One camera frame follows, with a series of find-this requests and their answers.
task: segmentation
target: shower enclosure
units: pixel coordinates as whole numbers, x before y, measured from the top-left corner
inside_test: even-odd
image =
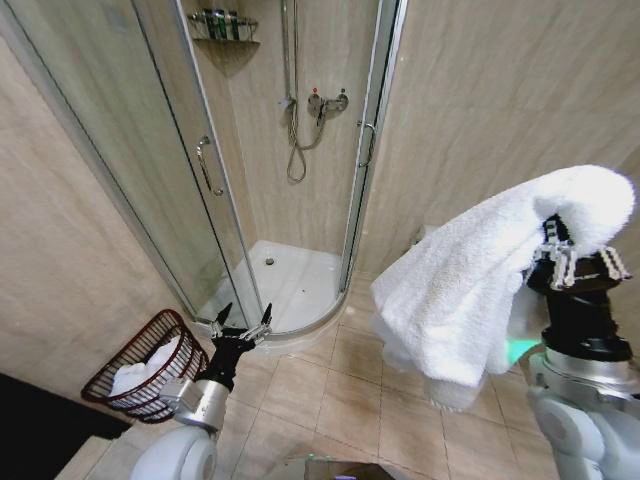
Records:
[[[194,317],[233,302],[231,321],[251,326],[272,302],[275,339],[331,317],[405,2],[0,5],[32,78]]]

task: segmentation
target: black mat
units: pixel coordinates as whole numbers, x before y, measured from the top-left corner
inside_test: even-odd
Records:
[[[91,436],[119,437],[129,424],[0,374],[2,478],[51,480]]]

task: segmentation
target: beige floor tile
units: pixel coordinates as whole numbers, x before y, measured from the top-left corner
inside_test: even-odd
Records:
[[[331,357],[331,368],[380,384],[382,341],[375,335],[341,326]]]
[[[261,409],[315,429],[329,369],[305,360],[282,357]]]
[[[279,356],[249,352],[240,357],[231,398],[259,408],[278,366]]]
[[[507,429],[460,413],[443,413],[452,480],[514,480],[519,470]]]
[[[505,424],[523,432],[542,436],[527,402],[527,383],[522,375],[505,373],[491,378]]]
[[[435,479],[448,479],[440,411],[425,400],[383,389],[379,455]]]
[[[466,413],[504,425],[504,417],[500,410],[498,396],[490,380],[485,382],[480,395],[478,395],[478,398]]]
[[[372,278],[365,275],[354,275],[351,278],[348,305],[369,312],[375,310],[375,304],[369,290],[372,280]]]
[[[233,399],[227,400],[227,413],[216,445],[214,480],[229,480],[238,464],[258,409]]]
[[[155,424],[135,422],[130,429],[120,436],[119,440],[135,445],[144,451],[165,433],[183,426],[184,425],[173,419]]]
[[[372,315],[373,313],[370,310],[362,310],[360,308],[354,308],[351,305],[347,305],[338,321],[340,322],[340,325],[373,334],[370,324]]]
[[[346,443],[325,437],[316,432],[313,436],[313,453],[315,455],[331,457],[335,460],[349,460],[353,462],[376,463],[377,455],[353,448]]]
[[[423,377],[418,372],[400,372],[383,363],[382,386],[408,393],[416,397],[424,397]]]
[[[313,431],[258,412],[233,479],[264,478],[286,458],[311,453],[312,443]]]
[[[111,443],[109,449],[100,458],[89,473],[88,480],[113,480],[129,478],[144,449],[119,439]]]
[[[83,480],[111,445],[111,440],[89,437],[71,458],[56,480]]]
[[[301,358],[322,367],[331,365],[333,346],[336,342],[338,326],[331,327],[326,333],[317,338],[314,343],[299,352],[291,353],[289,356]]]
[[[349,292],[347,307],[371,313],[376,309],[376,305],[373,303],[373,298],[371,298],[371,294],[368,291],[358,291],[355,289],[352,289]]]
[[[317,432],[377,455],[379,427],[380,386],[330,371]]]
[[[522,472],[522,480],[559,478],[551,447],[546,439],[518,430],[508,430]]]

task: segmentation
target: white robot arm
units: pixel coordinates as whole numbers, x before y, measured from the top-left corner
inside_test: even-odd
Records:
[[[210,480],[216,461],[216,443],[222,430],[227,397],[240,356],[255,348],[271,332],[271,305],[260,324],[251,330],[225,328],[231,304],[210,322],[216,351],[207,370],[195,381],[173,379],[160,391],[160,399],[185,424],[167,432],[138,459],[131,480]]]
[[[630,278],[611,247],[576,259],[558,217],[527,284],[546,296],[545,352],[530,358],[529,403],[562,480],[640,479],[640,372],[606,291]]]

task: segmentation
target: dark red basket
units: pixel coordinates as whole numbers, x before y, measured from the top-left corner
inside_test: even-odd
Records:
[[[127,392],[109,396],[113,377],[123,365],[146,363],[155,351],[180,336],[169,360],[145,382]],[[193,379],[207,368],[209,357],[173,310],[162,310],[147,323],[82,389],[82,398],[108,405],[113,410],[145,423],[160,423],[173,416],[170,408],[158,399],[162,386],[170,378]]]

